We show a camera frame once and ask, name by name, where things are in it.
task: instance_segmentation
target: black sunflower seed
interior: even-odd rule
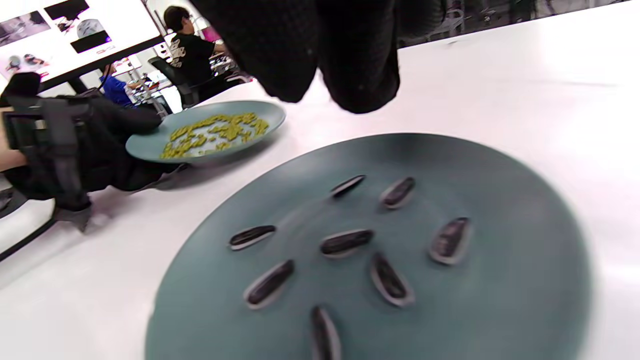
[[[240,233],[233,235],[229,240],[231,250],[242,250],[245,247],[249,247],[269,235],[275,233],[276,227],[273,225],[257,226],[249,230],[244,230]]]
[[[356,230],[337,234],[325,239],[320,245],[320,251],[327,256],[344,254],[362,245],[368,244],[373,238],[373,230]]]
[[[265,302],[270,295],[274,294],[291,274],[293,274],[294,267],[293,260],[287,260],[259,277],[254,285],[250,286],[245,293],[245,299],[250,307],[261,307],[262,303]]]
[[[382,203],[389,209],[397,209],[409,199],[408,196],[413,188],[415,188],[415,179],[407,177],[385,191]]]
[[[340,197],[345,196],[348,192],[355,189],[364,179],[367,177],[366,175],[358,175],[354,176],[347,181],[340,183],[335,188],[331,189],[331,196],[338,199]]]
[[[431,243],[431,258],[446,265],[457,263],[466,248],[470,224],[469,218],[462,217],[445,225]]]
[[[406,296],[404,284],[391,267],[387,259],[379,252],[373,255],[374,274],[380,280],[384,292],[394,299],[401,299]]]
[[[339,360],[341,357],[340,338],[329,314],[323,308],[314,306],[311,310],[311,324],[314,335],[314,358],[317,360]]]

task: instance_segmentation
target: dark hair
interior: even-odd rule
[[[101,72],[102,72],[102,74],[104,75],[104,71],[105,71],[109,66],[111,66],[111,63],[104,64],[104,65],[100,66],[98,69],[100,69],[100,71],[101,71]]]
[[[180,6],[169,6],[164,11],[164,25],[176,33],[182,30],[182,20],[189,18],[189,11]]]

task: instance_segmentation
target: black glove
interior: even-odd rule
[[[21,108],[37,105],[40,100],[32,95],[34,91],[37,94],[40,84],[40,77],[35,75],[37,82],[31,81],[35,79],[33,73],[14,75],[1,96],[11,102],[18,113]],[[123,108],[101,97],[71,96],[60,101],[78,110],[74,112],[78,114],[74,118],[77,166],[82,188],[87,192],[109,185],[125,191],[139,190],[157,181],[163,173],[177,168],[178,165],[174,164],[133,158],[125,150],[129,136],[153,131],[160,125],[160,117],[152,110]],[[28,166],[4,171],[7,180],[29,199],[58,199],[63,190],[56,179],[49,145],[38,143],[23,154],[27,157]]]
[[[396,96],[396,40],[425,35],[444,17],[442,0],[192,0],[238,65],[266,92],[298,102],[316,68],[333,100],[367,113]]]

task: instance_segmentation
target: plate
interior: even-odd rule
[[[367,177],[335,200],[330,190]],[[402,207],[380,195],[416,180]],[[448,221],[473,223],[454,266],[429,258]],[[278,231],[231,251],[258,225]],[[327,259],[323,238],[372,229],[348,258]],[[415,301],[391,306],[370,276],[382,252]],[[293,259],[280,296],[259,310],[243,292]],[[590,271],[579,227],[532,170],[489,147],[446,136],[389,134],[336,143],[260,176],[215,209],[169,267],[147,332],[147,360],[312,358],[310,312],[333,318],[343,360],[571,360],[588,321]]]
[[[237,138],[234,140],[234,143],[237,145],[232,146],[228,149],[211,152],[209,154],[199,155],[199,151],[205,151],[209,149],[214,149],[215,145],[222,141],[218,139],[216,142],[207,142],[202,148],[197,150],[191,150],[194,152],[193,157],[185,157],[185,158],[172,158],[172,159],[161,159],[160,154],[162,154],[165,145],[169,142],[169,136],[172,132],[180,127],[191,125],[195,122],[204,120],[213,115],[223,114],[223,115],[236,115],[242,113],[255,113],[258,118],[265,120],[269,124],[269,128],[266,133],[262,136],[257,136],[254,139],[241,143],[241,139]],[[275,131],[282,122],[284,122],[285,111],[280,106],[273,104],[271,102],[265,101],[227,101],[227,102],[217,102],[214,104],[209,104],[205,106],[198,106],[196,108],[190,108],[188,110],[181,111],[176,114],[171,114],[167,116],[163,123],[158,127],[156,131],[150,134],[145,135],[132,135],[127,141],[127,151],[132,156],[147,160],[154,161],[158,163],[198,163],[205,162],[207,160],[211,160],[214,158],[219,158],[221,156],[228,156],[229,154],[233,154],[235,152],[246,149],[250,146],[255,145],[267,137],[269,137],[273,131]],[[195,133],[204,133],[207,134],[207,127],[203,127],[195,131]]]

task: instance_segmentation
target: desk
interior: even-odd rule
[[[162,96],[164,98],[164,101],[166,101],[172,113],[182,111],[182,100],[180,99],[178,89],[166,78],[160,80],[158,83],[157,87],[149,89],[149,94],[154,96],[154,94],[159,93],[159,95],[156,96]]]
[[[278,141],[252,160],[181,190],[94,194],[96,208],[113,215],[104,230],[82,236],[56,225],[0,263],[2,358],[143,360],[160,280],[213,209],[308,151],[405,131],[479,142],[542,175],[588,241],[594,301],[580,360],[636,358],[638,13],[631,1],[402,49],[401,89],[379,111],[342,111],[316,81],[285,105]],[[207,102],[234,99],[268,97],[254,81]]]

